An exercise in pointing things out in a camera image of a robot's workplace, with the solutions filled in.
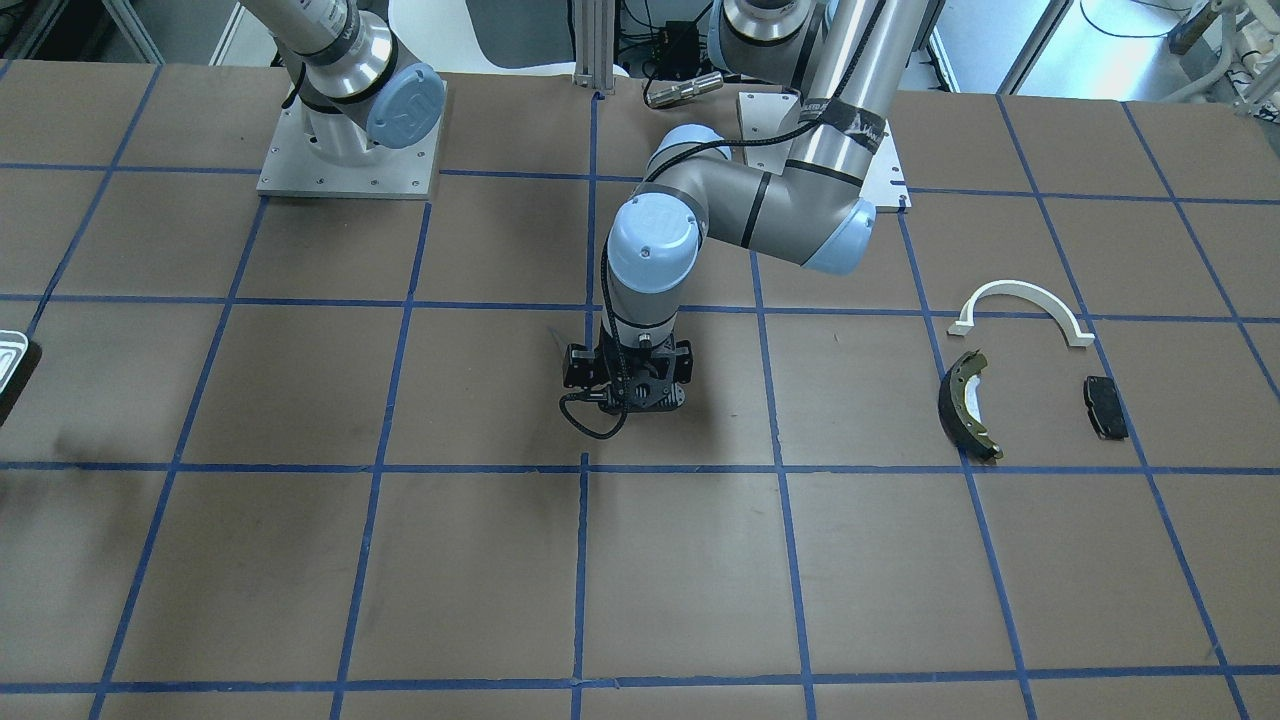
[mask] floor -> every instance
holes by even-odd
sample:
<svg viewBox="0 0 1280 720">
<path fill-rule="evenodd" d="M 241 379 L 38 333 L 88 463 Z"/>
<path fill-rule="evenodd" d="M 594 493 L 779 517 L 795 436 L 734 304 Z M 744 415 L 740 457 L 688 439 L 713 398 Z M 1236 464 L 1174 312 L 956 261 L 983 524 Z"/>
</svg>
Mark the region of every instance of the floor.
<svg viewBox="0 0 1280 720">
<path fill-rule="evenodd" d="M 593 442 L 556 400 L 602 233 L 732 96 L 454 76 L 426 205 L 259 199 L 285 91 L 0 65 L 0 325 L 45 350 L 0 432 L 0 717 L 1280 717 L 1254 124 L 902 94 L 914 208 L 863 266 L 708 243 L 687 405 Z M 946 334 L 1002 277 L 1097 343 L 1012 299 Z M 978 347 L 996 465 L 936 411 Z"/>
</svg>

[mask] brake lining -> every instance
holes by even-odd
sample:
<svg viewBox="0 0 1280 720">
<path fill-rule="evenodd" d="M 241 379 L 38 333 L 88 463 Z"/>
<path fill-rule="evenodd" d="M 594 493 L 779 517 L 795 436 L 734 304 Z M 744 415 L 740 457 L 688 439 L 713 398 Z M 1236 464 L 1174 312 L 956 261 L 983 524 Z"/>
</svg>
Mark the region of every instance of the brake lining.
<svg viewBox="0 0 1280 720">
<path fill-rule="evenodd" d="M 986 368 L 986 355 L 977 350 L 965 352 L 951 365 L 938 388 L 938 416 L 951 442 L 984 462 L 1005 456 L 1005 451 L 991 439 L 987 427 L 982 424 L 982 411 L 978 407 L 978 386 L 982 383 L 979 374 Z"/>
</svg>

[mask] silver cylinder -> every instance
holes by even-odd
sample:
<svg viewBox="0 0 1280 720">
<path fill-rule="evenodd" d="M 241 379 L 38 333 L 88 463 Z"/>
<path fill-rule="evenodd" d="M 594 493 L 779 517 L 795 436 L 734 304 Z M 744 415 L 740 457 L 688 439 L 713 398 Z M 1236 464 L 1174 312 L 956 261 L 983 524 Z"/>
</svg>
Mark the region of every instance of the silver cylinder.
<svg viewBox="0 0 1280 720">
<path fill-rule="evenodd" d="M 883 8 L 872 26 L 874 8 L 881 3 Z M 865 47 L 840 100 L 887 117 L 925 4 L 927 0 L 844 0 L 836 10 L 808 97 L 814 101 L 831 99 L 865 36 Z M 791 145 L 788 161 L 829 168 L 860 181 L 867 177 L 872 158 L 873 152 L 863 143 L 829 126 L 820 126 Z"/>
<path fill-rule="evenodd" d="M 329 97 L 358 95 L 387 72 L 394 47 L 392 28 L 372 13 L 361 13 L 360 33 L 347 51 L 332 63 L 308 61 L 307 79 Z"/>
<path fill-rule="evenodd" d="M 333 45 L 355 12 L 347 0 L 242 0 L 241 5 L 300 55 Z"/>
<path fill-rule="evenodd" d="M 723 0 L 724 18 L 742 37 L 778 42 L 804 27 L 814 0 Z"/>
</svg>

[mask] white object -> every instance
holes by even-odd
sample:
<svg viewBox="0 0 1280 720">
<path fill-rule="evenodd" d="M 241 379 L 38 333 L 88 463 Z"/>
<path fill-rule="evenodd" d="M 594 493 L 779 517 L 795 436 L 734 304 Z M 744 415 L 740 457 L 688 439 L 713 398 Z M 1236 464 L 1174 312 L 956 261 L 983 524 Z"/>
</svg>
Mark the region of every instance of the white object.
<svg viewBox="0 0 1280 720">
<path fill-rule="evenodd" d="M 1071 313 L 1070 307 L 1065 302 L 1057 299 L 1056 295 L 1039 287 L 1037 284 L 1025 283 L 1023 281 L 993 281 L 978 288 L 977 292 L 964 304 L 960 309 L 960 318 L 947 328 L 947 334 L 964 337 L 969 334 L 973 329 L 973 309 L 979 300 L 989 295 L 1012 295 L 1014 297 L 1021 297 L 1029 302 L 1039 305 L 1046 313 L 1057 320 L 1060 328 L 1062 328 L 1062 337 L 1066 338 L 1066 343 L 1071 347 L 1088 347 L 1093 345 L 1097 336 L 1093 333 L 1087 333 L 1080 329 L 1080 323 L 1075 320 L 1075 315 Z"/>
<path fill-rule="evenodd" d="M 311 132 L 317 137 L 311 143 Z M 280 111 L 271 150 L 257 178 L 259 195 L 430 200 L 440 145 L 439 123 L 402 150 L 365 147 L 365 133 L 346 115 L 311 113 L 301 102 Z M 317 147 L 334 149 L 333 152 Z"/>
<path fill-rule="evenodd" d="M 13 331 L 0 331 L 0 391 L 17 374 L 18 363 L 22 363 L 22 356 L 27 354 L 29 347 L 27 336 Z"/>
</svg>

